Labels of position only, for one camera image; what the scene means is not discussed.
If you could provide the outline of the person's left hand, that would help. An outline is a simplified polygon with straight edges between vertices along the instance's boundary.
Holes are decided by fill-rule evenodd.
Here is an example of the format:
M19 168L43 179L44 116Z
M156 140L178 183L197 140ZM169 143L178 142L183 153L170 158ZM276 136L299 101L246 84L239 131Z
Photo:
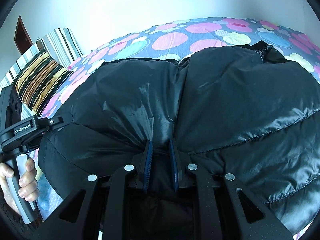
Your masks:
M29 157L25 163L26 172L19 179L20 189L18 194L21 198L28 202L34 202L38 199L40 191L38 188L38 182L36 180L37 170L35 167L35 161L33 158ZM6 163L1 163L1 189L3 191L3 197L5 202L10 208L14 210L15 213L21 215L18 207L13 199L10 192L7 178L12 178L14 171Z

